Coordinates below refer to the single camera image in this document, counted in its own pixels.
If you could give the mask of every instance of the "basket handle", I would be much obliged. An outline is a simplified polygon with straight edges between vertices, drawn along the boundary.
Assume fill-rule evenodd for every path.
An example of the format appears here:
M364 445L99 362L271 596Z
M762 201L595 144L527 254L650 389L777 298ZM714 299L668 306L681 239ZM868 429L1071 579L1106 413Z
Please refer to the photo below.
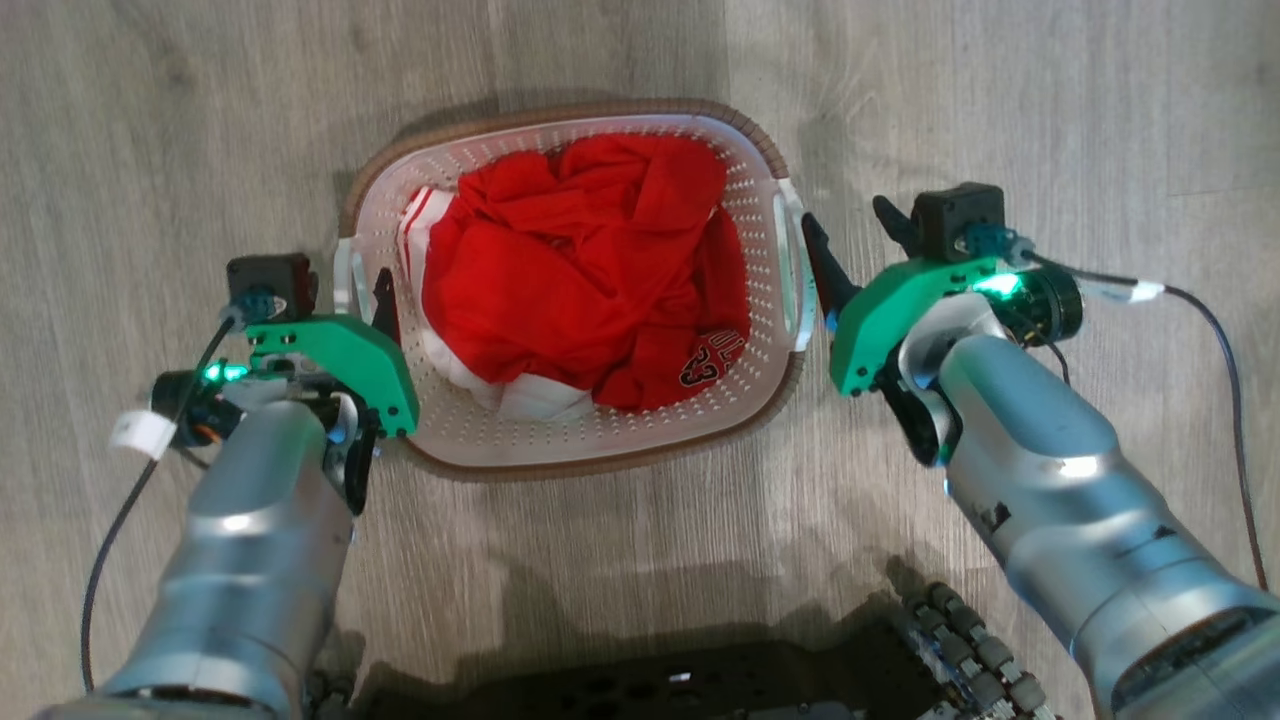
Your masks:
M355 237L338 238L333 254L333 311L339 315L360 315L365 324L374 322L372 295L365 258L356 250Z
M813 279L813 266L804 245L800 218L804 202L790 178L778 181L773 196L773 219L777 223L778 269L782 275L782 296L791 301L785 306L787 333L795 338L795 351L804 352L813 337L813 322L818 314L818 286Z

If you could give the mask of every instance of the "red clothing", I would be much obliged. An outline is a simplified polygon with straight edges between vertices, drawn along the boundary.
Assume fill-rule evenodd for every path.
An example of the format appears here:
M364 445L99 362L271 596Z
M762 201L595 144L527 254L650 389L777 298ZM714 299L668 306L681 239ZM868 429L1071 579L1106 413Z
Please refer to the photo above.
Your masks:
M428 320L486 382L532 373L620 410L691 397L750 331L723 191L724 165L686 138L508 155L462 177L431 227Z

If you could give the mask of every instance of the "jersey logo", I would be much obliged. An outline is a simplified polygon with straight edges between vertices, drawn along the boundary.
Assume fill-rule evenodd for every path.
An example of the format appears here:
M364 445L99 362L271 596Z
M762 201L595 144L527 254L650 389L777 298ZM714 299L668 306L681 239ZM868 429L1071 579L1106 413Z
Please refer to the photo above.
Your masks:
M696 387L721 379L745 345L746 341L735 331L703 336L694 356L685 363L685 369L680 373L680 384Z

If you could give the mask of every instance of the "green light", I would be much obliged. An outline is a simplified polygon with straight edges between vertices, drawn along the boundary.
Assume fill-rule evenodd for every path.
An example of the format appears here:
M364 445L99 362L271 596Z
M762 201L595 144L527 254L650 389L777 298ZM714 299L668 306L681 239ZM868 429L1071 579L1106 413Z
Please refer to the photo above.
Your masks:
M244 365L223 365L221 363L214 363L212 365L205 368L205 379L216 383L219 380L224 383L233 383L248 374L248 368Z
M974 283L973 290L977 290L978 292L996 292L1004 297L1009 297L1020 284L1023 284L1023 278L1014 273L1004 273L1000 275L992 275L980 283Z

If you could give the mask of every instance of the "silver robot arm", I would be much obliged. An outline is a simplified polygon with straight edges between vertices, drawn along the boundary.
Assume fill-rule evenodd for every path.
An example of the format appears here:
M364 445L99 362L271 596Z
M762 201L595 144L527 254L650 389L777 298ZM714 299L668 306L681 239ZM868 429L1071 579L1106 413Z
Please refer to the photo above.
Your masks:
M333 451L302 404L250 413L191 496L128 661L41 717L302 717L353 528Z
M1111 423L1009 342L986 300L940 302L900 364L951 438L948 495L1101 717L1280 716L1280 600L1204 550Z

